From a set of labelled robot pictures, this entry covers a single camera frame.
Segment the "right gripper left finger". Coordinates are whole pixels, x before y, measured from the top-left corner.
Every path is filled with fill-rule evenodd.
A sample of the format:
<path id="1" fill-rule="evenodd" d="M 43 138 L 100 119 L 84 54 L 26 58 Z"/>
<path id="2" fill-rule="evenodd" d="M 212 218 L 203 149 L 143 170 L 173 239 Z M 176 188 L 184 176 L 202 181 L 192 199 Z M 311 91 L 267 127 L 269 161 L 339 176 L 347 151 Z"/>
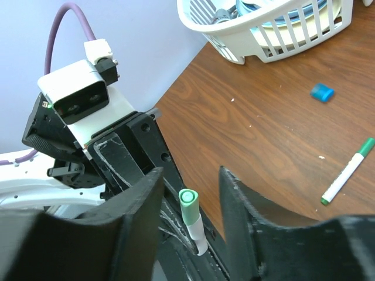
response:
<path id="1" fill-rule="evenodd" d="M 163 168 L 81 218 L 1 212 L 2 280 L 151 280 Z"/>

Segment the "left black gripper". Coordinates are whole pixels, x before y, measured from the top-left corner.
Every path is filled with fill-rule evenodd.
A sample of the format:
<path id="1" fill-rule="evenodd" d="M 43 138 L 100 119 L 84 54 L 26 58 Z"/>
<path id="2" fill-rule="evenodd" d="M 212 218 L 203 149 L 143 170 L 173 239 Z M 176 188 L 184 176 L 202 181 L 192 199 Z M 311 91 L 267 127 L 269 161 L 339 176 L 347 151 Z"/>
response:
<path id="1" fill-rule="evenodd" d="M 108 199 L 133 187 L 156 167 L 164 169 L 165 198 L 157 259 L 167 280 L 228 280 L 226 246 L 202 211 L 208 250 L 197 256 L 183 223 L 178 192 L 182 176 L 155 120 L 156 113 L 132 112 L 95 133 L 85 149 L 39 94 L 22 142 L 54 159 L 47 176 L 72 188 L 105 184 Z"/>

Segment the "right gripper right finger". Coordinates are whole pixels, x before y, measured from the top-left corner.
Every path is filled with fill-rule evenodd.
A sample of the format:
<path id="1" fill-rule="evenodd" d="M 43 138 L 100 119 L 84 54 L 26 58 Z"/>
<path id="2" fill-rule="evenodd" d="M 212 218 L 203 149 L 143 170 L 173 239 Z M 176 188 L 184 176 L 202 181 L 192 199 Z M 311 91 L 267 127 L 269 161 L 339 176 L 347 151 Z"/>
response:
<path id="1" fill-rule="evenodd" d="M 373 280 L 374 217 L 318 221 L 299 215 L 219 170 L 231 280 Z"/>

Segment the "white pen light green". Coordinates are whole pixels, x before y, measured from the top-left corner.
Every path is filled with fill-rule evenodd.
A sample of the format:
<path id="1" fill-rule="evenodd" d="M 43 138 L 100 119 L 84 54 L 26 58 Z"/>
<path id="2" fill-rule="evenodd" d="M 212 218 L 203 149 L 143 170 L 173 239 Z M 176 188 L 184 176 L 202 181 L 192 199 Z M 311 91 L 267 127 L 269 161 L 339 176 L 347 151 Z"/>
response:
<path id="1" fill-rule="evenodd" d="M 208 250 L 208 243 L 200 213 L 199 194 L 192 189 L 181 189 L 179 191 L 179 202 L 183 222 L 197 246 L 197 256 L 202 256 Z"/>

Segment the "white pen dark green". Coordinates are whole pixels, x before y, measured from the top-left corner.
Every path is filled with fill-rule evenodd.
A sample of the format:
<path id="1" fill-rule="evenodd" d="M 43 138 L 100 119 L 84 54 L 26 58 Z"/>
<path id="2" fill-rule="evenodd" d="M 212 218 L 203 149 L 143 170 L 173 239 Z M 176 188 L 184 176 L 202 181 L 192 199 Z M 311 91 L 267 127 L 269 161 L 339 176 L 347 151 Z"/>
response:
<path id="1" fill-rule="evenodd" d="M 368 138 L 348 161 L 328 189 L 322 194 L 320 202 L 323 205 L 328 205 L 332 202 L 334 197 L 340 192 L 341 188 L 346 184 L 351 175 L 356 171 L 361 162 L 373 148 L 374 138 Z"/>

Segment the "light green pen cap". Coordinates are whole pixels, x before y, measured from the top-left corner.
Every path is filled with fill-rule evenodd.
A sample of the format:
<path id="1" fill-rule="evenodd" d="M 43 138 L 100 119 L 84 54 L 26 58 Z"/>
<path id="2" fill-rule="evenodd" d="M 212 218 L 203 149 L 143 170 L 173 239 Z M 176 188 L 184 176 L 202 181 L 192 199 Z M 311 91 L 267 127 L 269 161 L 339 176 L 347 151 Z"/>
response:
<path id="1" fill-rule="evenodd" d="M 179 192 L 179 201 L 183 222 L 187 226 L 193 225 L 200 215 L 198 192 L 191 189 L 182 189 Z"/>

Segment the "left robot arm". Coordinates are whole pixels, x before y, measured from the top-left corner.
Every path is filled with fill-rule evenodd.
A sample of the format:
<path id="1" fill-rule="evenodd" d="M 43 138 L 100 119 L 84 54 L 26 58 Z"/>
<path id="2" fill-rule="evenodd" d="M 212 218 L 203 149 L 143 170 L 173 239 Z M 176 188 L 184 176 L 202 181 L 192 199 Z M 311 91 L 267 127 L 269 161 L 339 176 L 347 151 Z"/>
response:
<path id="1" fill-rule="evenodd" d="M 132 185 L 154 167 L 163 167 L 162 242 L 157 256 L 166 278 L 228 280 L 225 243 L 208 217 L 202 215 L 207 239 L 203 255 L 198 255 L 197 243 L 183 223 L 178 195 L 185 184 L 156 123 L 160 115 L 157 108 L 134 111 L 111 126 L 126 156 L 125 171 L 114 174 L 84 157 L 68 127 L 39 95 L 22 139 L 28 149 L 1 160 L 1 206 L 31 203 L 67 215 L 77 205 L 102 203 L 121 192 L 121 179 Z"/>

